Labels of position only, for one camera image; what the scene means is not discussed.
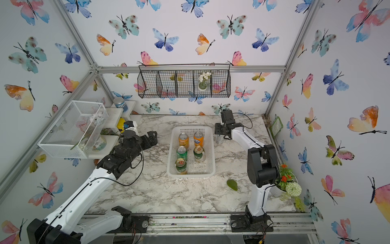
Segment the orange Fanta can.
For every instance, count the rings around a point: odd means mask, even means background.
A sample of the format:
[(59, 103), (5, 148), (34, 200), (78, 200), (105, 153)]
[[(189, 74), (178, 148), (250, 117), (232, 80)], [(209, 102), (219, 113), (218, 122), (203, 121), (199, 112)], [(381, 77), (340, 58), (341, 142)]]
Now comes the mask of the orange Fanta can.
[(204, 134), (201, 131), (194, 133), (194, 145), (195, 146), (204, 146)]

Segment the green soda can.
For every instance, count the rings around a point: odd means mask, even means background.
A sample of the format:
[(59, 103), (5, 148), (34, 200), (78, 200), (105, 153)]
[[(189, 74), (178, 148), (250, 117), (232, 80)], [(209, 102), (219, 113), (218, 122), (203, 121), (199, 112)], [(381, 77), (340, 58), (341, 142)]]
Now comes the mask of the green soda can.
[(178, 147), (177, 151), (177, 158), (182, 158), (184, 159), (186, 162), (188, 161), (188, 151), (187, 151), (187, 148), (184, 146), (184, 145), (181, 145)]

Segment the orange yellow soda can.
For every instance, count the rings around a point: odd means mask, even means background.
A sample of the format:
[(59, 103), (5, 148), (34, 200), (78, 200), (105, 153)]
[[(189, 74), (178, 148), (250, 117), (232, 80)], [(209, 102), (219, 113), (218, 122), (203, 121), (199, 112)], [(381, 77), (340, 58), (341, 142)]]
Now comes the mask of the orange yellow soda can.
[(190, 141), (189, 141), (189, 136), (186, 133), (184, 132), (180, 133), (178, 136), (178, 140), (180, 146), (184, 146), (186, 149), (189, 149)]

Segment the green gold-top beer can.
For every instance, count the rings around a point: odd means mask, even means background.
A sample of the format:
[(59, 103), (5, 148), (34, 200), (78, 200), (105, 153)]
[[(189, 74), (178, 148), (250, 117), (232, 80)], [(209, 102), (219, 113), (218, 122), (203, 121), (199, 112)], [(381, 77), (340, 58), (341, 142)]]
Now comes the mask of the green gold-top beer can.
[(187, 174), (187, 162), (184, 158), (178, 158), (175, 162), (178, 174)]

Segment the green gold-top can white band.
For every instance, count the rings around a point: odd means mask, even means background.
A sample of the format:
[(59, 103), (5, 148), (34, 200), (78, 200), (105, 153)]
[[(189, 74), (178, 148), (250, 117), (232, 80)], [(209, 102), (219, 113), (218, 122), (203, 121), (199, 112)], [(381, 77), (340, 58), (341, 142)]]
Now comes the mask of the green gold-top can white band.
[(194, 148), (194, 159), (196, 162), (198, 163), (201, 163), (204, 161), (204, 158), (205, 158), (205, 151), (203, 149), (203, 147), (201, 147), (200, 145), (197, 145), (195, 148)]

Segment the white plastic perforated basket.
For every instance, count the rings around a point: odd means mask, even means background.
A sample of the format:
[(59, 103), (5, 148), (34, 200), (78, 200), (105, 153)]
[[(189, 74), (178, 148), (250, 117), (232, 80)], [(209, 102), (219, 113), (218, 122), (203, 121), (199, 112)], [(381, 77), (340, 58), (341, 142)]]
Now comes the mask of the white plastic perforated basket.
[[(194, 133), (201, 131), (204, 134), (205, 151), (204, 161), (198, 163), (194, 159)], [(177, 158), (177, 149), (180, 146), (178, 136), (180, 133), (186, 133), (189, 136), (190, 146), (188, 151), (187, 174), (178, 174), (175, 168)], [(207, 178), (215, 174), (215, 154), (213, 130), (207, 126), (182, 126), (175, 127), (172, 130), (170, 151), (168, 156), (167, 174), (174, 178)]]

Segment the white silver tall can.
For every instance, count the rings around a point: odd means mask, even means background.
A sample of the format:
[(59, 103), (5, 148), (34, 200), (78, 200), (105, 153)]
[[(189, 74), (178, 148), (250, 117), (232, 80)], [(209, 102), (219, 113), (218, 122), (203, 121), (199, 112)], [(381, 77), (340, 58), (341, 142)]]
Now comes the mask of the white silver tall can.
[(223, 135), (215, 135), (215, 143), (222, 144), (223, 143)]

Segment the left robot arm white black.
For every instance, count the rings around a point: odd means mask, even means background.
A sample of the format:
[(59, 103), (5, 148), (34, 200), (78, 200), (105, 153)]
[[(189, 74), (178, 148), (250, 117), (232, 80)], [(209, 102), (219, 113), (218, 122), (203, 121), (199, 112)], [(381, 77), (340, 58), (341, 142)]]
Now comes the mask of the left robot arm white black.
[(111, 152), (97, 164), (91, 175), (60, 207), (43, 220), (34, 219), (27, 227), (31, 244), (88, 244), (100, 236), (116, 230), (141, 233), (132, 219), (132, 212), (116, 206), (105, 215), (84, 224), (79, 221), (98, 197), (129, 168), (135, 169), (133, 161), (143, 151), (157, 145), (157, 132), (149, 131), (138, 136), (126, 130)]

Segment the yellow bottle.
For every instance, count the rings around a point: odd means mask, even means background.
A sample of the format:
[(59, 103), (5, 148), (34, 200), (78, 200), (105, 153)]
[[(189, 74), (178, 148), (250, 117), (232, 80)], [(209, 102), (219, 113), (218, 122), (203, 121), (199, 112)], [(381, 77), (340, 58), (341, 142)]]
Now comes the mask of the yellow bottle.
[(123, 133), (125, 130), (125, 122), (126, 121), (124, 118), (120, 118), (118, 121), (117, 128), (118, 128), (120, 133)]

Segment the round patterned ceramic jar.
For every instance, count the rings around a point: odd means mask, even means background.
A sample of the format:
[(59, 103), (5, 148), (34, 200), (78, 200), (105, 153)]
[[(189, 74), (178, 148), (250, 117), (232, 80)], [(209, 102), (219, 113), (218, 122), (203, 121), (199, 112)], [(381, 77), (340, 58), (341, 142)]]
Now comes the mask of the round patterned ceramic jar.
[(107, 140), (105, 139), (105, 137), (100, 135), (92, 145), (91, 151), (99, 152), (102, 151), (106, 146), (107, 146)]

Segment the blue lidded jar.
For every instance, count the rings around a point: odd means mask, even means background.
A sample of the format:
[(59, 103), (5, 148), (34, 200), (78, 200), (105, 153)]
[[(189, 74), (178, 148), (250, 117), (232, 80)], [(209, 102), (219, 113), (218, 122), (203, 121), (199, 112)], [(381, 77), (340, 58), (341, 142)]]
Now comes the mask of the blue lidded jar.
[(114, 100), (113, 100), (113, 103), (114, 103), (114, 106), (116, 108), (122, 108), (123, 109), (123, 112), (127, 112), (128, 111), (128, 106), (124, 100), (123, 97), (116, 97)]

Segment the white flowers in vase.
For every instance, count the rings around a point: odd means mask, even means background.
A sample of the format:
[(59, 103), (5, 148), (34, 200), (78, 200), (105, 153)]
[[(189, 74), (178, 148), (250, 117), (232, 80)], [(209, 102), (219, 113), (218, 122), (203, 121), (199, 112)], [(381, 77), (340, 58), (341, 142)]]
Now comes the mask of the white flowers in vase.
[(200, 91), (205, 91), (206, 89), (208, 89), (211, 85), (211, 76), (212, 76), (212, 73), (211, 72), (203, 72), (199, 78), (198, 78), (198, 89)]

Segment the green leaf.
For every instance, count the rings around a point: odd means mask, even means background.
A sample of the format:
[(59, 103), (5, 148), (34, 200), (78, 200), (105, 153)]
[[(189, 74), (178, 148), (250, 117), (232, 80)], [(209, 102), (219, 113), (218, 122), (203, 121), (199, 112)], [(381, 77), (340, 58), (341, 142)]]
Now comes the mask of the green leaf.
[(238, 184), (235, 180), (229, 179), (226, 181), (226, 184), (229, 188), (231, 188), (234, 191), (238, 191)]

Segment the green framed wall tag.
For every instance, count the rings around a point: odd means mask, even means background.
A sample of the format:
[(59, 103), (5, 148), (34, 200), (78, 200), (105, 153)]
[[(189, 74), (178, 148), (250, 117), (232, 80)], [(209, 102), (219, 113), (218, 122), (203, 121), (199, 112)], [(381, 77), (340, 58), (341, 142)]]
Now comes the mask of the green framed wall tag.
[(271, 134), (273, 137), (277, 136), (277, 134), (283, 129), (283, 124), (281, 122), (280, 117), (276, 117), (273, 124), (271, 125)]

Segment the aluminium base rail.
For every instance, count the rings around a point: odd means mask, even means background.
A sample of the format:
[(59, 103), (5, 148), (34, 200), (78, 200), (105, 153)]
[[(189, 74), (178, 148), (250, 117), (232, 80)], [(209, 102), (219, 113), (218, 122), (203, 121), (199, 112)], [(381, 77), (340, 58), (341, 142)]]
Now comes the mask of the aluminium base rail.
[(142, 235), (317, 234), (307, 213), (271, 212), (270, 221), (246, 227), (243, 213), (134, 214), (135, 233)]

